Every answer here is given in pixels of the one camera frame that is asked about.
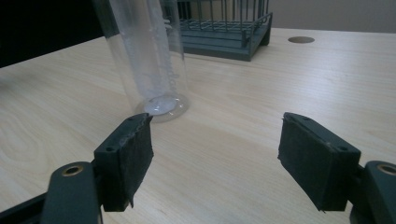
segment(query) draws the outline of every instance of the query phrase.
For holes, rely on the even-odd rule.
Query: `desk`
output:
[[[296,35],[314,37],[293,44]],[[396,163],[396,35],[273,29],[252,62],[186,55],[190,109],[151,124],[134,209],[105,223],[349,223],[318,212],[280,164],[285,111]],[[47,190],[131,116],[103,38],[0,69],[0,210]]]

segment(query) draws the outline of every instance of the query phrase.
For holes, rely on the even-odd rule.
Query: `transparent cylinder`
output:
[[[153,122],[189,107],[177,0],[93,0],[134,113]]]

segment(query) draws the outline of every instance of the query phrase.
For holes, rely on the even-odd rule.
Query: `table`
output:
[[[294,44],[291,36],[315,38]],[[277,157],[286,111],[396,163],[396,35],[273,29],[250,63],[186,55],[191,100],[151,124],[134,208],[105,223],[349,223],[317,211]],[[47,190],[131,116],[103,38],[0,69],[0,210]]]

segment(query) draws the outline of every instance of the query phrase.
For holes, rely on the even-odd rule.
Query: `dish rack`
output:
[[[177,0],[184,52],[250,61],[270,41],[269,0]]]

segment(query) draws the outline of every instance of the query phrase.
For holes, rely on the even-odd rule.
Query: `light wood tabletop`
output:
[[[294,44],[292,36],[315,42]],[[134,208],[105,223],[349,223],[319,212],[277,159],[284,112],[396,163],[396,35],[273,29],[251,62],[186,54],[191,107],[152,123]],[[47,190],[132,109],[104,38],[0,69],[0,211]]]

